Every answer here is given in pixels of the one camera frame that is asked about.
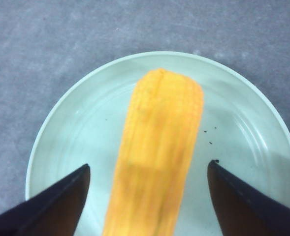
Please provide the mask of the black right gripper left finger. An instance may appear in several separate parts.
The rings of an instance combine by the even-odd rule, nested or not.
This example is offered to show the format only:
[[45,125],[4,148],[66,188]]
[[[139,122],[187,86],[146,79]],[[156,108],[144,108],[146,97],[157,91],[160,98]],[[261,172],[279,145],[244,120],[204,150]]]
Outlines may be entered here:
[[0,236],[72,236],[90,184],[85,164],[29,200],[0,215]]

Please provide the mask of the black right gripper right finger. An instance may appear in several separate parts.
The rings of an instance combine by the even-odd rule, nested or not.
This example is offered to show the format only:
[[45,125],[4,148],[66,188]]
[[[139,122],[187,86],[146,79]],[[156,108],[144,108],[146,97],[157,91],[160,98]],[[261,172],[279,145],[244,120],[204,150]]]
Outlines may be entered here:
[[212,160],[207,179],[225,236],[290,236],[290,208],[262,194]]

